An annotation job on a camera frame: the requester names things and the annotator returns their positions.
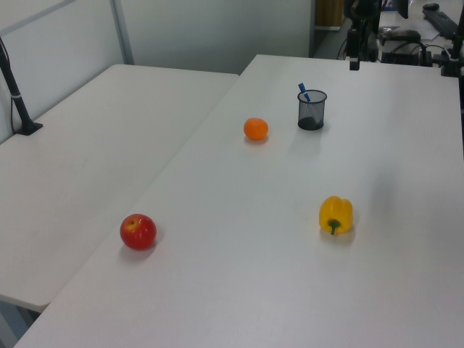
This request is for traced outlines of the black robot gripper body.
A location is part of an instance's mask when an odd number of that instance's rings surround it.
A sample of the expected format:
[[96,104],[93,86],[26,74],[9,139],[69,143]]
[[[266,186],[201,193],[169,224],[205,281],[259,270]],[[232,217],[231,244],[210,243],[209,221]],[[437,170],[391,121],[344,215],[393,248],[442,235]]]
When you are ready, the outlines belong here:
[[378,30],[381,13],[379,0],[344,0],[344,16],[352,21],[352,27],[361,29],[363,25]]

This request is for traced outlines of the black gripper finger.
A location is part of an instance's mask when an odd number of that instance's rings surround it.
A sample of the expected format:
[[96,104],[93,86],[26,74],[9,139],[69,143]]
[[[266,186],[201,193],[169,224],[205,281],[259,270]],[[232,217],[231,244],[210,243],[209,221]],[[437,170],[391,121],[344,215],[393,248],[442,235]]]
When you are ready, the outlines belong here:
[[358,71],[360,69],[360,33],[358,30],[350,29],[347,32],[347,57],[349,69]]
[[372,22],[366,24],[365,41],[364,41],[364,60],[377,60],[378,44],[376,34],[372,29]]

